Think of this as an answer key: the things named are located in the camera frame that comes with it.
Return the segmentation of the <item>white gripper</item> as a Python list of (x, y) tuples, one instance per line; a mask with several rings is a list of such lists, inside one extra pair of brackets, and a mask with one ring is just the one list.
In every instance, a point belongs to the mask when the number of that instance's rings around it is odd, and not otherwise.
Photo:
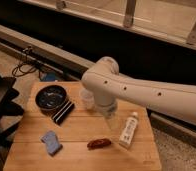
[(119, 127), (119, 119), (116, 111), (117, 102), (113, 102), (108, 106), (100, 107), (100, 113), (104, 116), (105, 121), (111, 130), (117, 130)]

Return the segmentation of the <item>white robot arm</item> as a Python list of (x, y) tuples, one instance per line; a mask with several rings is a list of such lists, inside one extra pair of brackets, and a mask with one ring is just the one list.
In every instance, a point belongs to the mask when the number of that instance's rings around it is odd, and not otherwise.
[(86, 70), (82, 85), (94, 95), (97, 110), (109, 117), (116, 111), (117, 99), (196, 126), (196, 86), (134, 79), (119, 74), (111, 57), (102, 57)]

